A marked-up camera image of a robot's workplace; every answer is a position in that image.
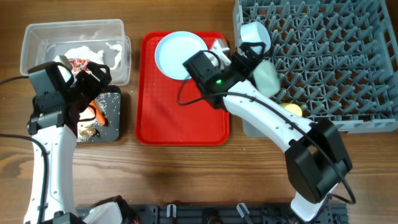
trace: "transparent bin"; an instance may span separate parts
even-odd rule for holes
[[[131,43],[129,37],[124,35],[124,25],[120,19],[29,25],[22,44],[21,74],[27,75],[28,69],[82,46],[87,46],[94,52],[104,50],[104,63],[112,68],[118,51],[111,50],[105,43],[122,45],[122,59],[111,70],[111,84],[127,84],[131,72]]]

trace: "white cup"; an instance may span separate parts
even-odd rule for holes
[[[263,42],[266,44],[264,53],[271,48],[271,38],[269,37],[268,31],[264,25],[260,22],[251,22],[241,27],[241,38],[243,42],[258,43]],[[259,54],[261,46],[252,48],[255,53]]]

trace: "wooden surface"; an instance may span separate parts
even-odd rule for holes
[[[394,1],[390,14],[396,20]],[[250,139],[239,118],[219,147],[150,147],[134,135],[143,36],[155,30],[216,30],[234,42],[234,1],[1,1],[0,80],[20,75],[25,28],[31,23],[120,18],[132,41],[132,73],[122,87],[122,138],[79,144],[73,161],[77,206],[122,195],[130,203],[260,204],[289,202],[283,153],[268,139]],[[27,80],[0,87],[0,133],[27,135],[34,91]],[[343,134],[354,169],[347,176],[357,205],[352,223],[398,222],[398,134]],[[0,139],[0,223],[22,223],[32,188],[32,144]],[[347,196],[341,186],[336,193]]]

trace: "white plate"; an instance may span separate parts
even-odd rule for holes
[[[200,50],[207,50],[207,46],[199,36],[185,31],[174,32],[157,44],[155,62],[167,77],[184,80],[189,74],[182,63]]]

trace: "orange object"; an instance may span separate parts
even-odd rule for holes
[[[106,120],[104,115],[102,115],[102,112],[100,110],[100,108],[97,106],[97,104],[95,103],[95,101],[91,101],[90,102],[91,106],[94,106],[96,113],[94,113],[94,110],[91,107],[88,107],[88,109],[90,109],[90,111],[93,113],[93,115],[95,115],[95,118],[97,119],[97,121],[99,122],[100,125],[105,125]]]

